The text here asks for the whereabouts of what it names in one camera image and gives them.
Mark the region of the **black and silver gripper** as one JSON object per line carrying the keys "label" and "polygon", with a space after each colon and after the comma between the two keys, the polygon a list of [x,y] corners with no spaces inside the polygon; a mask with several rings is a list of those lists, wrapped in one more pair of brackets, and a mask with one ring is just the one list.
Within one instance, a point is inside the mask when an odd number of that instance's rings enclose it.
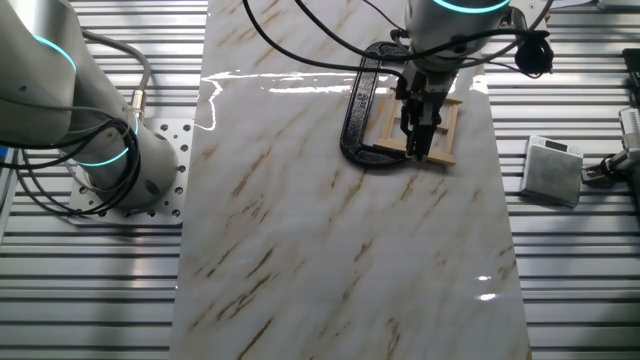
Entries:
{"label": "black and silver gripper", "polygon": [[397,98],[402,101],[400,129],[406,135],[406,155],[421,162],[429,154],[439,121],[439,110],[458,71],[431,71],[406,62],[398,83]]}

